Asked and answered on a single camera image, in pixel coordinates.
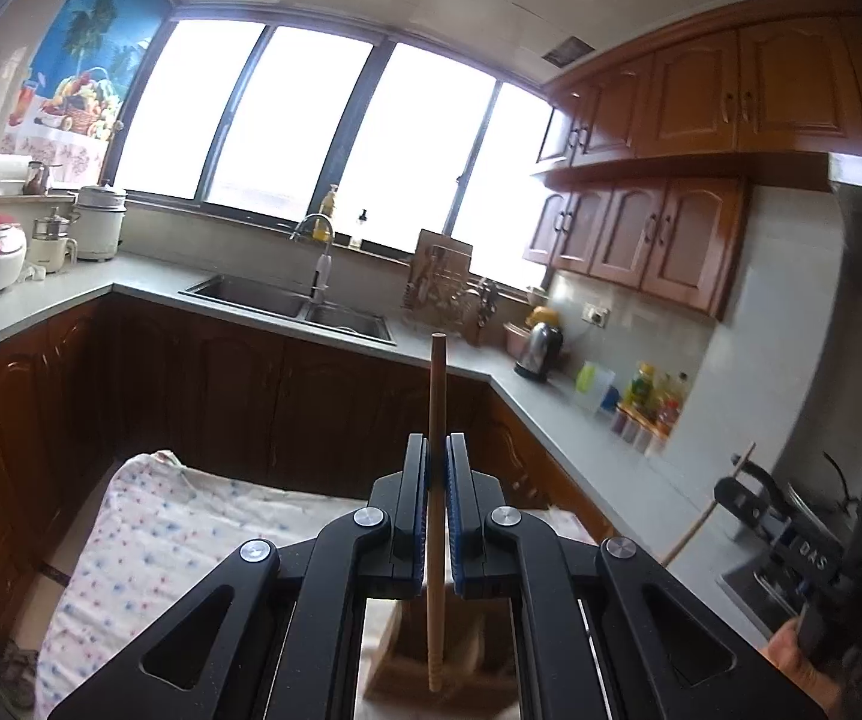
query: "wooden dowel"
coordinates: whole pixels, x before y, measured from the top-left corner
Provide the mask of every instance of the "wooden dowel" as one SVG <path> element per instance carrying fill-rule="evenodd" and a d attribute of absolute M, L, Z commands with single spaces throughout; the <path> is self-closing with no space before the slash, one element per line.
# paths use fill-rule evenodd
<path fill-rule="evenodd" d="M 732 478 L 737 476 L 741 472 L 741 469 L 744 467 L 744 463 L 750 460 L 750 456 L 751 454 L 753 454 L 754 448 L 756 446 L 757 445 L 755 442 L 751 442 L 750 445 L 746 448 L 746 450 L 744 450 L 744 454 L 741 455 L 741 459 L 737 462 L 737 465 L 734 466 L 734 470 L 731 471 L 730 475 Z M 714 512 L 714 509 L 716 508 L 717 500 L 712 498 L 711 502 L 707 504 L 707 506 L 704 508 L 704 511 L 701 512 L 701 515 L 693 522 L 693 525 L 687 529 L 687 531 L 681 538 L 679 538 L 677 544 L 674 544 L 674 546 L 671 547 L 671 551 L 669 551 L 667 555 L 664 555 L 663 559 L 661 559 L 661 565 L 667 568 L 671 560 L 674 560 L 674 558 L 677 557 L 680 551 L 687 546 L 687 542 L 691 541 L 693 535 L 697 531 L 701 530 L 701 525 L 703 525 L 707 521 L 707 518 L 710 517 L 710 515 Z"/>
<path fill-rule="evenodd" d="M 431 336 L 431 400 L 428 415 L 428 688 L 441 690 L 444 661 L 444 463 L 447 436 L 447 336 Z"/>

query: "kitchen countertop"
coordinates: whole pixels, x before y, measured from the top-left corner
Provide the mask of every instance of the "kitchen countertop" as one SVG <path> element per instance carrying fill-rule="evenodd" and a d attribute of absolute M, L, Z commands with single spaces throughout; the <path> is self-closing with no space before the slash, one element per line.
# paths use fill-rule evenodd
<path fill-rule="evenodd" d="M 389 346 L 285 317 L 259 314 L 180 290 L 210 272 L 122 254 L 107 263 L 77 264 L 41 282 L 16 284 L 0 293 L 0 341 L 79 303 L 114 292 L 186 311 L 274 330 L 293 338 L 324 343 L 410 365 L 430 364 L 431 328 L 387 317 L 396 341 Z M 618 531 L 661 556 L 687 530 L 699 512 L 641 453 L 610 433 L 608 422 L 573 405 L 566 379 L 538 384 L 513 372 L 501 349 L 475 348 L 449 338 L 448 370 L 489 382 L 535 437 L 600 508 Z M 715 527 L 720 511 L 698 531 L 671 565 L 674 576 L 754 645 L 763 638 L 717 585 L 717 577 L 754 554 L 756 545 L 730 541 Z"/>

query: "faucet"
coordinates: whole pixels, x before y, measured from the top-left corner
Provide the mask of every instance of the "faucet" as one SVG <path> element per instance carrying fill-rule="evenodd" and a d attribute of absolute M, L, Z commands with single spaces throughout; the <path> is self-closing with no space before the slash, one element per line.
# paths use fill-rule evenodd
<path fill-rule="evenodd" d="M 334 240 L 334 225 L 331 218 L 324 214 L 308 214 L 295 225 L 295 231 L 290 233 L 291 241 L 300 234 L 301 227 L 309 218 L 323 220 L 327 225 L 327 242 L 324 244 L 324 253 L 317 258 L 317 266 L 314 268 L 314 281 L 311 284 L 311 302 L 324 303 L 324 290 L 327 289 L 327 278 L 331 274 L 331 243 Z"/>

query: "poster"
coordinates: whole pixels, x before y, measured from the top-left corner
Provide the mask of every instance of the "poster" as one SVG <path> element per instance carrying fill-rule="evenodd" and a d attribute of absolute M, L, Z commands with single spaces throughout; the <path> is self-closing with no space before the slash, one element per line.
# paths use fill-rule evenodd
<path fill-rule="evenodd" d="M 31 61 L 1 153 L 49 165 L 56 187 L 94 184 L 127 90 L 169 0 L 67 0 Z"/>

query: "window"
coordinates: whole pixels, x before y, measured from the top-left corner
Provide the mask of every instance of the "window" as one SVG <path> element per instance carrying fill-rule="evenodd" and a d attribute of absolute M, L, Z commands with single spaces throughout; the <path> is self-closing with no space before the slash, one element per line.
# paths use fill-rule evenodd
<path fill-rule="evenodd" d="M 539 283 L 522 255 L 547 194 L 530 171 L 549 105 L 377 31 L 281 19 L 180 20 L 107 177 L 279 227 L 337 183 L 335 229 L 367 209 L 365 250 L 408 254 L 429 229 L 471 244 L 475 274 Z"/>
<path fill-rule="evenodd" d="M 192 199 L 224 105 L 264 25 L 181 22 L 127 129 L 114 183 Z"/>
<path fill-rule="evenodd" d="M 522 254 L 548 191 L 529 175 L 551 106 L 504 84 L 477 153 L 453 237 L 474 247 L 471 269 L 521 289 L 539 285 L 544 266 Z"/>
<path fill-rule="evenodd" d="M 299 221 L 371 44 L 280 26 L 247 83 L 208 202 Z"/>
<path fill-rule="evenodd" d="M 421 228 L 443 229 L 493 89 L 480 70 L 394 47 L 347 159 L 335 229 L 352 232 L 367 208 L 367 240 L 403 251 Z"/>

